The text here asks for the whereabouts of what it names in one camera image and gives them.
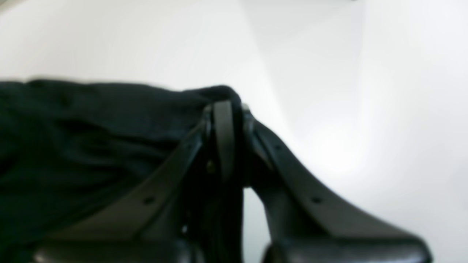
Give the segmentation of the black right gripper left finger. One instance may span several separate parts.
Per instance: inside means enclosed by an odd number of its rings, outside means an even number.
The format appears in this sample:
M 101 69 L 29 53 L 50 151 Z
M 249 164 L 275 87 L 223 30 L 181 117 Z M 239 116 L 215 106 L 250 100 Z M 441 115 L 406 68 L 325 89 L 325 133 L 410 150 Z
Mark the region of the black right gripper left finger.
M 183 236 L 183 181 L 197 155 L 200 175 L 217 187 L 234 171 L 234 123 L 229 100 L 204 108 L 201 121 L 145 181 L 125 196 L 38 246 L 34 263 L 205 263 L 200 246 Z

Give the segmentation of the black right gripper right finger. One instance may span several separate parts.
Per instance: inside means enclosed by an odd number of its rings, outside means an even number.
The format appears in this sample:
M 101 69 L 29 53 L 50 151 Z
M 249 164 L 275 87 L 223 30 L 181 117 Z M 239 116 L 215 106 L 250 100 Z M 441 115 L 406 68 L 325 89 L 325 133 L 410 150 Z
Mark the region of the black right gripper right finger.
M 245 184 L 261 200 L 271 243 L 264 263 L 431 263 L 417 235 L 361 210 L 319 181 L 242 106 Z

